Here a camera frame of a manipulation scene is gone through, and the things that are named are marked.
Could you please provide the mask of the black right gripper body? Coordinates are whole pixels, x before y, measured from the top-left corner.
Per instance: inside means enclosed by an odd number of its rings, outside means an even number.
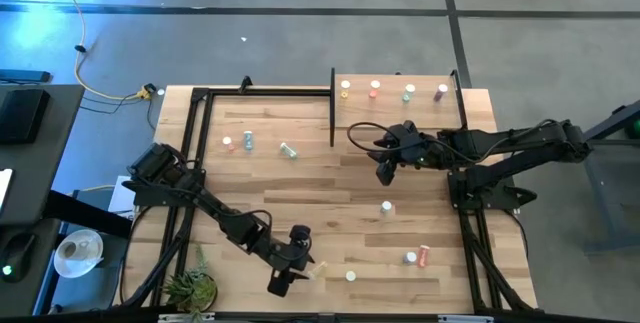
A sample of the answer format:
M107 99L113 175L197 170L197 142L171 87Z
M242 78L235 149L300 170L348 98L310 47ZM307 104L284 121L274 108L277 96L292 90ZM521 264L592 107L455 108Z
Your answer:
M393 152L393 158L387 162L376 162L376 176L383 186L389 186L395 177L397 166L421 168L440 168L440 147L431 135L419 132L415 123L406 120L402 124L390 126L384 133L396 138L395 148L381 148Z

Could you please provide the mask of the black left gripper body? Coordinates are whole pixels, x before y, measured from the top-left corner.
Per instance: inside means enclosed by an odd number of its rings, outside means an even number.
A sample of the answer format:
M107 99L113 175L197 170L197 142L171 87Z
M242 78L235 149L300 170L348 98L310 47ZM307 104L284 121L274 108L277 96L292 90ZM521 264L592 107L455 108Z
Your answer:
M267 291L279 297L285 297L290 285L288 272L302 274L306 266L298 266L297 260L311 250L311 229L305 225L294 225L289 232L289 242L284 243L269 235L265 245L259 250L259 257L272 267Z

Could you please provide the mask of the potted succulent plant black pot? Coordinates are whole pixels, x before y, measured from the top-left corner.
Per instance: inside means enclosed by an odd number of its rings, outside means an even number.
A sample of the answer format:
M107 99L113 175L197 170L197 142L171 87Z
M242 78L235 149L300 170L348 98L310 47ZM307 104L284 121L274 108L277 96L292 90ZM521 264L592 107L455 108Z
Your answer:
M208 260L200 245L196 247L196 259L195 267L167 279L163 293L169 296L168 305L188 313L192 322L201 322L204 313L217 298L218 287L215 279L209 275Z

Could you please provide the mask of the white paper sheet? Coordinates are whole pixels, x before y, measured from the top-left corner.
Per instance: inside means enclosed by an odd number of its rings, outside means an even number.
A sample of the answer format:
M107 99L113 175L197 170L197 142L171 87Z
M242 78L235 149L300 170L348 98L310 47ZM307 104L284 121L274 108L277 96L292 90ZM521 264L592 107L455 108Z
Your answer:
M136 214L136 193L123 185L130 179L130 176L117 177L107 211L132 221Z

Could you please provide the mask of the white round bowl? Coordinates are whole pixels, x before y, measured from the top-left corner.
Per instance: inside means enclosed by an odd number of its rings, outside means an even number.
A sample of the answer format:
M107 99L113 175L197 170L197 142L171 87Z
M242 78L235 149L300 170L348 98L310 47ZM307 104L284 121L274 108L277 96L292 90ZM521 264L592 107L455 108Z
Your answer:
M93 230L82 229L68 235L54 253L54 268L63 278L78 278L103 260L102 237Z

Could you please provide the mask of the black desk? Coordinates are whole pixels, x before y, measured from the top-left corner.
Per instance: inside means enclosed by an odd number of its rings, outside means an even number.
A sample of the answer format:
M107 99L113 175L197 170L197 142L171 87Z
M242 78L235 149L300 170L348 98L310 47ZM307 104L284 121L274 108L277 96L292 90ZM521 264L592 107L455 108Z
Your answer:
M43 119L35 139L25 144L0 144L0 170L12 171L11 182L0 204L0 254L16 235L36 237L31 267L17 283L0 277L0 321L29 318L36 306L49 266L59 228L63 222L126 238L129 220L87 205L52 189L84 88L79 85L0 85L0 112L13 91L45 92ZM0 262L0 276L3 264Z

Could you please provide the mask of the black computer mouse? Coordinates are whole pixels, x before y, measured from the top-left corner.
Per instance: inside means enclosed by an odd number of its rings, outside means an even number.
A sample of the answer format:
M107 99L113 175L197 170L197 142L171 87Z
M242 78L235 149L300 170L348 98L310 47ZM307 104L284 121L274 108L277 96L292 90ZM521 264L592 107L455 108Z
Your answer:
M37 243L34 233L13 236L0 252L0 278L7 283L20 282L28 273Z

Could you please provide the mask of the black rectangular box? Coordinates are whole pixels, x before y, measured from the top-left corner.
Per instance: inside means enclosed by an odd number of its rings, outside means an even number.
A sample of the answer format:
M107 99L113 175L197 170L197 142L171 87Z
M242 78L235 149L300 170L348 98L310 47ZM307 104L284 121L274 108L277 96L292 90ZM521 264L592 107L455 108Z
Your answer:
M34 143L49 100L44 89L9 91L0 105L0 145Z

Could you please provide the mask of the dark blue flat bar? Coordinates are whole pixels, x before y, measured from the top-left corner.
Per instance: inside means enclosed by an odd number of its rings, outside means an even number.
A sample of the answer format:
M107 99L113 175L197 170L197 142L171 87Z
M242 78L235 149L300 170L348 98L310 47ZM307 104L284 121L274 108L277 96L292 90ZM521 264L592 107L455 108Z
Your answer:
M48 71L0 69L0 82L14 84L48 83L52 75Z

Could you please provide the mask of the wooden shelf black metal frame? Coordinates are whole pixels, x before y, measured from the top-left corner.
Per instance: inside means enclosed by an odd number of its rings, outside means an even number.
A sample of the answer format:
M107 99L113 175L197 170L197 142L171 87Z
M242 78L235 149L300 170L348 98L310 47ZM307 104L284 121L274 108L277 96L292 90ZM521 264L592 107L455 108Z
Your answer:
M329 142L335 143L336 131L360 121L383 126L413 121L419 128L456 129L465 127L466 113L458 72L448 75L379 75L331 73ZM351 83L349 96L342 99L340 83ZM375 99L369 97L370 83L381 83ZM402 101L405 86L413 84L415 93L408 103ZM433 100L437 87L446 84L448 92L439 101Z

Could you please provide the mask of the dark blue metal cart frame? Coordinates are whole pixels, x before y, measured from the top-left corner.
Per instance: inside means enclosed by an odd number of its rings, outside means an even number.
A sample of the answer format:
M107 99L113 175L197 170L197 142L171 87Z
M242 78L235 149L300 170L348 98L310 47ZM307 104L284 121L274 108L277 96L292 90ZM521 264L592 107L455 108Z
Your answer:
M584 246L587 254L640 248L640 134L611 136L640 122L640 100L615 109L587 130L594 152L584 161L604 237Z

